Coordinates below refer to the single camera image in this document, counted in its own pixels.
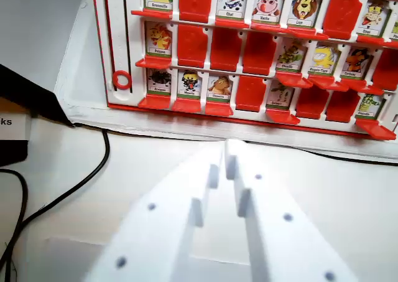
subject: red plastic flip tile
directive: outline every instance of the red plastic flip tile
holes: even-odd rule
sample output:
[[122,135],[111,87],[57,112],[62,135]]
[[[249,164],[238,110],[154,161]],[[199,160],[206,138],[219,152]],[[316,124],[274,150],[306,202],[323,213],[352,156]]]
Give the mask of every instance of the red plastic flip tile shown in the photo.
[[377,140],[395,140],[397,135],[382,125],[377,120],[357,119],[355,124]]
[[171,19],[172,12],[171,11],[158,11],[158,10],[151,10],[148,8],[144,8],[141,10],[132,10],[131,14],[135,16],[147,16],[147,17],[156,17],[157,19]]
[[146,55],[145,58],[136,62],[137,67],[156,68],[156,69],[169,68],[171,64],[172,64],[171,58],[155,57],[150,55]]
[[178,0],[180,20],[190,22],[208,22],[211,0]]
[[229,103],[217,103],[215,101],[206,102],[206,115],[228,117],[233,115],[233,111]]
[[334,91],[347,91],[348,85],[343,82],[336,82],[334,77],[323,75],[310,75],[308,79],[321,89]]
[[286,33],[287,28],[281,28],[279,24],[277,25],[269,25],[269,24],[258,24],[252,22],[250,28],[253,30],[270,32],[270,33]]
[[354,90],[333,92],[326,109],[326,120],[348,123],[360,98]]
[[289,26],[287,28],[287,33],[293,35],[294,37],[303,39],[327,40],[329,38],[329,36],[327,36],[326,34],[317,33],[314,28],[307,29]]
[[268,75],[275,50],[274,36],[263,32],[248,32],[243,53],[243,72]]
[[373,86],[394,91],[398,84],[398,50],[384,49],[373,73]]
[[234,29],[247,29],[248,24],[245,24],[243,19],[241,21],[236,21],[234,19],[221,19],[216,17],[216,26],[234,28]]
[[202,27],[178,25],[178,64],[203,68],[207,52],[207,35]]
[[170,97],[164,95],[147,94],[147,96],[138,104],[139,108],[148,108],[156,110],[168,109],[170,106]]
[[241,45],[242,39],[237,30],[215,27],[211,42],[210,68],[235,72]]
[[355,90],[357,92],[374,94],[374,95],[382,95],[384,93],[383,90],[374,87],[374,86],[366,86],[365,80],[353,80],[350,78],[342,78],[341,83],[349,86],[350,89]]
[[319,119],[328,97],[329,93],[317,86],[302,89],[296,104],[296,116]]
[[236,92],[236,109],[244,111],[260,111],[266,92],[266,84],[262,78],[241,75]]
[[187,113],[198,113],[201,111],[200,100],[177,98],[173,104],[172,110]]
[[276,123],[283,123],[285,125],[297,125],[300,120],[290,114],[289,110],[267,109],[266,115]]
[[310,88],[313,85],[301,73],[276,72],[276,78],[288,87]]
[[365,35],[358,35],[358,38],[356,39],[358,42],[363,42],[365,44],[376,44],[379,46],[384,45],[384,39],[381,37],[371,37],[371,36],[365,36]]
[[359,0],[330,0],[323,21],[323,33],[330,38],[348,40],[361,8]]

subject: black cable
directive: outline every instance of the black cable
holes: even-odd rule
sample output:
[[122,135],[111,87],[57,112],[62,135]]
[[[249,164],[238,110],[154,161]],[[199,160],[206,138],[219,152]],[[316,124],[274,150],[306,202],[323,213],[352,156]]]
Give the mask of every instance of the black cable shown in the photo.
[[[26,183],[25,178],[21,174],[19,174],[17,171],[9,170],[9,169],[0,169],[0,172],[15,175],[19,179],[19,182],[21,183],[21,187],[22,187],[21,210],[19,212],[19,216],[18,216],[17,224],[14,229],[14,233],[12,234],[12,236],[14,236],[17,234],[18,230],[20,229],[22,221],[25,217],[25,212],[26,212],[26,207],[27,207],[27,199],[28,199],[27,183]],[[11,280],[11,264],[12,264],[12,254],[9,258],[7,258],[5,281]]]
[[92,179],[104,167],[104,165],[106,164],[106,161],[109,158],[109,154],[111,152],[111,148],[110,148],[110,145],[109,145],[108,134],[107,134],[107,131],[105,129],[102,130],[102,135],[104,137],[104,142],[105,142],[105,154],[104,154],[104,158],[102,159],[102,161],[93,170],[93,172],[88,174],[81,182],[79,182],[77,185],[72,187],[70,190],[68,190],[65,193],[63,193],[61,196],[56,198],[53,202],[49,203],[49,205],[46,205],[45,207],[42,207],[41,209],[36,211],[34,214],[32,214],[31,216],[27,217],[20,224],[19,228],[16,229],[16,231],[14,232],[14,235],[12,236],[12,238],[11,238],[7,248],[6,248],[6,251],[3,253],[3,255],[2,255],[1,259],[0,259],[0,271],[2,270],[4,264],[7,262],[7,260],[9,258],[11,259],[12,251],[14,250],[15,244],[18,241],[18,238],[21,235],[22,231],[26,228],[26,226],[28,226],[28,224],[30,224],[37,217],[40,217],[42,214],[48,212],[50,209],[55,207],[61,201],[63,201],[67,197],[71,196],[74,192],[76,192],[78,189],[83,187],[88,181],[90,181],[90,179]]
[[306,153],[312,153],[312,154],[315,154],[316,156],[322,156],[322,157],[327,157],[329,159],[335,159],[337,161],[358,162],[360,164],[371,164],[371,165],[382,165],[382,166],[395,166],[395,167],[398,166],[398,162],[381,162],[381,161],[368,161],[367,159],[351,159],[350,157],[331,156],[329,154],[316,153],[316,152],[301,149],[301,148],[296,148],[296,147],[292,147],[292,148],[298,149],[301,151],[305,151]]

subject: red ring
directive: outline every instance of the red ring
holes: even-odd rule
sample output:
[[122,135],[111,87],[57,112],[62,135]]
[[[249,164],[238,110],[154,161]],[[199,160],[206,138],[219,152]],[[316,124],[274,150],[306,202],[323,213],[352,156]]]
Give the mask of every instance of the red ring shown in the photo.
[[[119,84],[119,76],[122,75],[124,77],[127,78],[127,84],[126,85],[120,85]],[[120,90],[127,90],[131,88],[132,85],[132,80],[131,80],[131,76],[128,72],[125,72],[124,70],[117,70],[113,73],[112,75],[112,82],[113,85]]]

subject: white table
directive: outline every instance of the white table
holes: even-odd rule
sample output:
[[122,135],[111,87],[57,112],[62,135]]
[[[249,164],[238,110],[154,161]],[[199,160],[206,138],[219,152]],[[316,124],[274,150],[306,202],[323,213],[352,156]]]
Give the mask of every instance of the white table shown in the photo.
[[[78,279],[100,250],[91,244],[106,243],[132,203],[180,161],[213,145],[118,134],[109,138],[111,156],[104,170],[23,234],[14,255],[19,281],[50,281],[52,275],[76,281],[71,279]],[[280,182],[360,281],[396,281],[398,168],[335,161],[291,148],[250,147],[263,154],[264,167],[281,173]],[[34,120],[27,160],[8,167],[27,179],[27,214],[83,179],[103,154],[99,131]],[[11,237],[21,197],[16,177],[0,174],[0,243]],[[244,222],[234,211],[232,183],[223,179],[210,194],[205,227],[195,234],[195,256],[248,264]]]

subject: guess who game board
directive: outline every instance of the guess who game board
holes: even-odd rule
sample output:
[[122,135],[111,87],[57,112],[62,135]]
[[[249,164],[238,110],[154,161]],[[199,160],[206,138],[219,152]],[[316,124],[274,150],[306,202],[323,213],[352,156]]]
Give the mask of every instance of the guess who game board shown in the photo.
[[398,0],[95,0],[107,101],[393,140]]

